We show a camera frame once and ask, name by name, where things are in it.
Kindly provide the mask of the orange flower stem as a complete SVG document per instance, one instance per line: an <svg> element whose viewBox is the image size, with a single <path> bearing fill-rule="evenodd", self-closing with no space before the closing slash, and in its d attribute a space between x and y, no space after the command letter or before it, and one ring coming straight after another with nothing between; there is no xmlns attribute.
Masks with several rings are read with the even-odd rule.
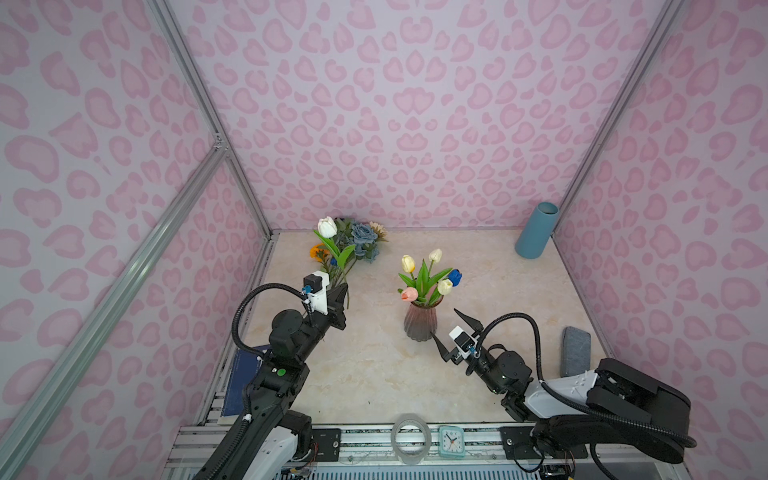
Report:
<svg viewBox="0 0 768 480"><path fill-rule="evenodd" d="M332 267L334 256L327 246L323 243L317 244L310 249L310 257L321 265L323 271L328 271Z"/></svg>

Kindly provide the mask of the red glass vase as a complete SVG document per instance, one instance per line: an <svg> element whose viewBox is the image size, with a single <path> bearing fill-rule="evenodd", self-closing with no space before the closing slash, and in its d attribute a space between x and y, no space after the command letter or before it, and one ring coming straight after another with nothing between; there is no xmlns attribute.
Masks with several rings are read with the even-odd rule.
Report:
<svg viewBox="0 0 768 480"><path fill-rule="evenodd" d="M432 338L437 330L437 306L423 306L411 302L404 318L404 331L408 338L417 342L425 342Z"/></svg>

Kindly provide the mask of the blue tulip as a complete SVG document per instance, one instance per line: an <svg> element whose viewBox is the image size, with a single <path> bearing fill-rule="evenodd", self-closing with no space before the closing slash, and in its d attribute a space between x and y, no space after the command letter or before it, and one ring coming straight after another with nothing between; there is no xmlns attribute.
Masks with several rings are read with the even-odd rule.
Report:
<svg viewBox="0 0 768 480"><path fill-rule="evenodd" d="M451 270L443 279L448 278L453 282L453 288L457 287L462 280L462 273L458 269Z"/></svg>

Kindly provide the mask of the large white tulip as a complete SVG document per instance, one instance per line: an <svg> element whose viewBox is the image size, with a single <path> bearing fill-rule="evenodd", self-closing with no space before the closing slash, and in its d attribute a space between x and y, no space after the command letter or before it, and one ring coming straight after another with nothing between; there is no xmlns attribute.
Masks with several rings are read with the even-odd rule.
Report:
<svg viewBox="0 0 768 480"><path fill-rule="evenodd" d="M356 262L355 246L350 244L346 247L340 247L337 244L338 225L331 217L319 219L313 232L319 238L320 243L325 244L334 256L332 267L328 271L324 271L329 274L330 287L334 288L346 281L349 271Z"/></svg>

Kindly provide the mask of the pink tulip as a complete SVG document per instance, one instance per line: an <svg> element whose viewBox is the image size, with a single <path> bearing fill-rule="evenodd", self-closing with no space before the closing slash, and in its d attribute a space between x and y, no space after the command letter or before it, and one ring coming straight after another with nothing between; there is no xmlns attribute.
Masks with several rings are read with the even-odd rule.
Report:
<svg viewBox="0 0 768 480"><path fill-rule="evenodd" d="M424 307L427 305L425 297L415 287L399 289L401 299L416 306Z"/></svg>

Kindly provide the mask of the yellow tulip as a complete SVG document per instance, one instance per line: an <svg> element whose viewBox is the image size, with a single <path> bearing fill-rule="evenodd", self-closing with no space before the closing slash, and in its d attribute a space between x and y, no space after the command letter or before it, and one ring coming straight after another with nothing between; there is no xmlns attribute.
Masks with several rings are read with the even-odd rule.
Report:
<svg viewBox="0 0 768 480"><path fill-rule="evenodd" d="M405 284L404 288L415 287L422 294L422 281L419 275L416 273L416 263L413 257L410 255L404 255L401 258L401 268L403 272L400 274L400 278Z"/></svg>

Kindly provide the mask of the teal cylindrical vase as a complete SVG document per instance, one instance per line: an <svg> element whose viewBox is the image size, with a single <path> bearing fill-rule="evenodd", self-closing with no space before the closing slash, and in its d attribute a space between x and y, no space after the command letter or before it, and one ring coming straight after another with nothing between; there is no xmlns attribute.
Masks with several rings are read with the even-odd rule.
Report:
<svg viewBox="0 0 768 480"><path fill-rule="evenodd" d="M539 258L553 233L559 218L559 207L541 202L532 211L515 244L516 253L525 259Z"/></svg>

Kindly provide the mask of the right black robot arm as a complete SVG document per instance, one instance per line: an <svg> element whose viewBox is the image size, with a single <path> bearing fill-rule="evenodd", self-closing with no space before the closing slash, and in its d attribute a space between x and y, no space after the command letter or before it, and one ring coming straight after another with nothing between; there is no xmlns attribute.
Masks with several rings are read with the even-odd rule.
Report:
<svg viewBox="0 0 768 480"><path fill-rule="evenodd" d="M680 390L621 361L604 358L597 368L547 380L543 375L541 332L523 312L501 315L489 325L462 314L447 348L434 341L444 362L465 365L501 398L505 412L532 427L524 446L541 460L569 456L585 446L595 455L600 444L627 445L667 464L680 464L697 446L690 435L691 400ZM534 366L501 343L489 345L490 333L511 320L527 322L533 333Z"/></svg>

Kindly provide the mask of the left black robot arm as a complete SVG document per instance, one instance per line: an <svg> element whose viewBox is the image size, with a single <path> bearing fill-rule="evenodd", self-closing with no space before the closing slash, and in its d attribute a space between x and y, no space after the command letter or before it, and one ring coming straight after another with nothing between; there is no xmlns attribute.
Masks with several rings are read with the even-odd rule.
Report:
<svg viewBox="0 0 768 480"><path fill-rule="evenodd" d="M318 452L312 443L312 419L291 409L310 373L307 359L327 331L346 328L348 285L320 285L317 274L298 290L266 283L249 292L235 311L231 333L236 347L256 355L260 368L242 390L243 409L224 439L195 475L197 479L276 479L295 462L310 463ZM301 302L303 312L283 310L272 321L269 349L245 344L240 320L246 307L268 290L285 291Z"/></svg>

